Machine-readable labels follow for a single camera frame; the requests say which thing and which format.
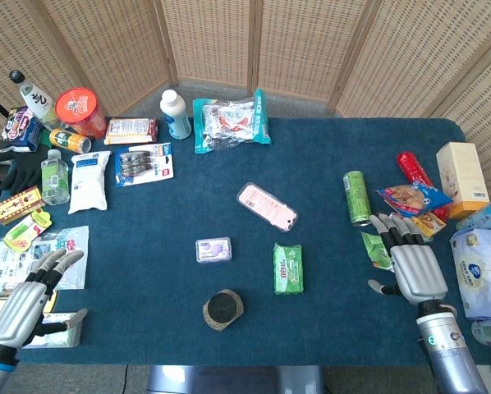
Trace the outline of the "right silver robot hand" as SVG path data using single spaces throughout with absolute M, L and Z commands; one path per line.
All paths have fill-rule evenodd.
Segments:
M 374 279 L 369 287 L 384 296 L 403 296 L 417 306 L 445 298 L 448 288 L 433 250 L 409 219 L 383 213 L 369 217 L 391 259 L 397 283 L 383 285 Z

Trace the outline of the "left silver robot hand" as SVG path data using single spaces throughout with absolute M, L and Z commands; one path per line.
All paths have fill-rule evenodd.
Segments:
M 34 337 L 65 332 L 80 324 L 87 309 L 75 312 L 59 323 L 44 322 L 44 308 L 65 271 L 84 257 L 76 250 L 56 250 L 45 254 L 27 278 L 15 287 L 0 311 L 0 368 L 17 365 L 16 353 Z

